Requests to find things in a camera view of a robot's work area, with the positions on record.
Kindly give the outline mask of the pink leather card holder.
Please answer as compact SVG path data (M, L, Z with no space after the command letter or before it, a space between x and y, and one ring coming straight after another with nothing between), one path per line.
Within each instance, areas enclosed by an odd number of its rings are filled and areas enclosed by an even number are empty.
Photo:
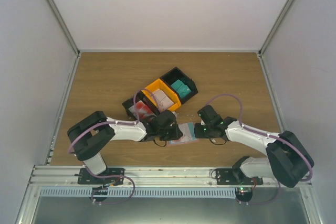
M169 141L167 143L168 146L177 146L198 141L198 139L195 137L193 122L179 124L178 126L183 135L178 140Z

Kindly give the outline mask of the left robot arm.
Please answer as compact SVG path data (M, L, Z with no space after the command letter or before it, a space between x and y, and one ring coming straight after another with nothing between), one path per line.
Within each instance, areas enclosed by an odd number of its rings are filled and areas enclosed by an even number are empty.
M68 153L84 163L96 184L103 184L108 179L108 171L100 151L109 142L148 142L156 138L168 142L178 140L183 133L175 114L169 110L135 121L112 119L102 111L96 111L72 126L67 135L70 140Z

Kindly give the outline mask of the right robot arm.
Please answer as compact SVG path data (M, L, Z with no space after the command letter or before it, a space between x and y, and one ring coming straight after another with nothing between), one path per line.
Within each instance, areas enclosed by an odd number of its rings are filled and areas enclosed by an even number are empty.
M201 108L198 116L201 122L194 126L196 138L221 138L265 155L264 158L244 156L232 166L237 184L243 185L253 177L267 177L293 188L300 181L310 180L314 161L294 133L269 133L229 116L222 118L211 105Z

